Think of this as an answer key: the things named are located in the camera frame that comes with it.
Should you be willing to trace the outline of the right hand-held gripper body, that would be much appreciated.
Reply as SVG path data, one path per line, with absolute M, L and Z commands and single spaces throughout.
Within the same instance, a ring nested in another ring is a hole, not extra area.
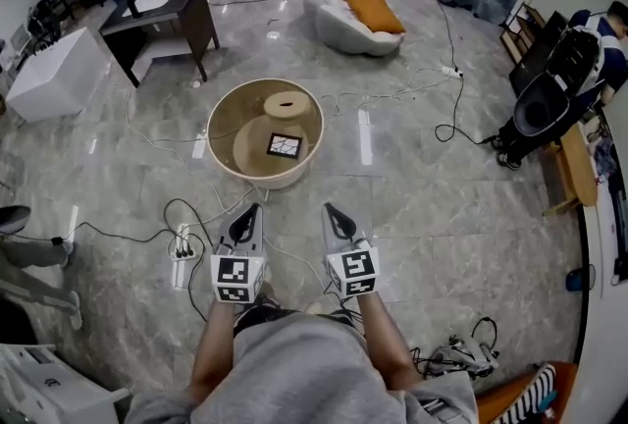
M 380 277 L 379 251 L 365 238 L 349 249 L 328 254 L 324 265 L 333 289 L 340 297 L 355 297 L 377 290 Z

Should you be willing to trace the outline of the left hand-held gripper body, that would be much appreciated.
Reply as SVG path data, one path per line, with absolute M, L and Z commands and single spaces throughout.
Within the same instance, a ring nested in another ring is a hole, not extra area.
M 210 263 L 213 292 L 219 302 L 251 304 L 255 301 L 267 266 L 263 244 L 220 243 Z

